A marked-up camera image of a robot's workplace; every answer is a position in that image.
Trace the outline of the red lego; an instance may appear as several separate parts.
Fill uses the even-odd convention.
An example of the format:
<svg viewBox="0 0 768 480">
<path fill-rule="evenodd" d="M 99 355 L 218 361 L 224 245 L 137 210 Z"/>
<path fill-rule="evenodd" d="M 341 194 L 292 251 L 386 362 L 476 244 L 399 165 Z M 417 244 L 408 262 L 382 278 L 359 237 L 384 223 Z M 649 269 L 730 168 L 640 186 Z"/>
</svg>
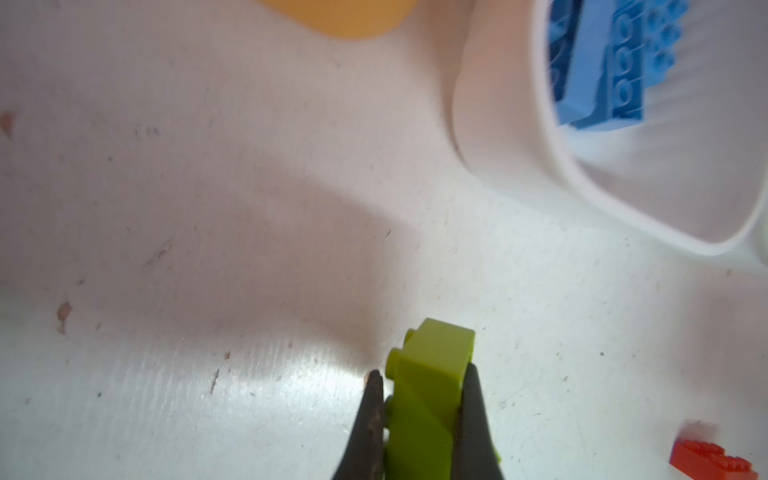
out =
<svg viewBox="0 0 768 480">
<path fill-rule="evenodd" d="M 682 439 L 672 448 L 669 464 L 694 480 L 758 480 L 746 459 L 730 456 L 717 444 Z"/>
</svg>

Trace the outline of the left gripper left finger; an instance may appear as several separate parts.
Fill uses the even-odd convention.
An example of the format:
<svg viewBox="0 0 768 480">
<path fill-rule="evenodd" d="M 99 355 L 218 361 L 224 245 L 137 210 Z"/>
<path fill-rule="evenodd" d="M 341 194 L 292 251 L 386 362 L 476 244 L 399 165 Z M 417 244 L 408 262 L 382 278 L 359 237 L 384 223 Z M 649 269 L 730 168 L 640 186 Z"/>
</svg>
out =
<svg viewBox="0 0 768 480">
<path fill-rule="evenodd" d="M 382 480 L 384 473 L 384 382 L 379 370 L 369 372 L 346 449 L 333 480 Z"/>
</svg>

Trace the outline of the blue lego cluster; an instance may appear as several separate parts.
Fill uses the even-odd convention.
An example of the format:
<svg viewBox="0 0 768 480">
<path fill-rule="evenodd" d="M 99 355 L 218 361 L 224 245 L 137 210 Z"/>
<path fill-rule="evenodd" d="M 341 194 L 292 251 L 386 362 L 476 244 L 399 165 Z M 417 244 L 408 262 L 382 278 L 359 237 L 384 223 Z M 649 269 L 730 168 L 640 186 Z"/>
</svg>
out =
<svg viewBox="0 0 768 480">
<path fill-rule="evenodd" d="M 553 0 L 548 24 L 550 80 L 554 100 L 563 99 L 578 29 L 581 0 Z"/>
</svg>

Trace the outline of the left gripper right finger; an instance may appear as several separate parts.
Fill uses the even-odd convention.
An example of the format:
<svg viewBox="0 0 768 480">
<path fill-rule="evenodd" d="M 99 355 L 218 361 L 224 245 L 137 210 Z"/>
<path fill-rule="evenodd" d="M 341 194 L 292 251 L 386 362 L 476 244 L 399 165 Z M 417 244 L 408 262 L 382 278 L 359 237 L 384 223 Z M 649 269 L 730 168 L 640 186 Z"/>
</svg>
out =
<svg viewBox="0 0 768 480">
<path fill-rule="evenodd" d="M 456 417 L 451 480 L 503 480 L 493 446 L 477 367 L 467 366 Z"/>
</svg>

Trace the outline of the green lego cluster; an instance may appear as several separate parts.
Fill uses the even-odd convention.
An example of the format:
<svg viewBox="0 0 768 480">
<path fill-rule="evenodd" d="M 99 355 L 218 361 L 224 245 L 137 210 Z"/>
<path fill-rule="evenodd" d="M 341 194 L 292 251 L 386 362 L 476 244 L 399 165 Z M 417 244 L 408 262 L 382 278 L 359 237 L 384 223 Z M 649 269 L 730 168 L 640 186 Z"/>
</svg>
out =
<svg viewBox="0 0 768 480">
<path fill-rule="evenodd" d="M 456 417 L 474 344 L 473 330 L 428 318 L 390 351 L 387 479 L 450 479 Z"/>
</svg>

